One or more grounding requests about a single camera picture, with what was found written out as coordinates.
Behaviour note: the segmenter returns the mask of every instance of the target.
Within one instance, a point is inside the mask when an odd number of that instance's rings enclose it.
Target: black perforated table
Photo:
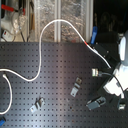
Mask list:
[[[32,78],[38,70],[38,43],[0,43],[0,68],[9,68]],[[106,64],[84,44],[42,43],[39,77],[26,82],[7,73],[13,103],[1,128],[127,128],[128,110],[104,105],[89,111],[86,103],[106,78],[91,77],[92,68]],[[77,77],[82,85],[76,97],[70,92]],[[32,114],[30,107],[43,97],[46,104]],[[0,73],[0,111],[9,103],[9,88]]]

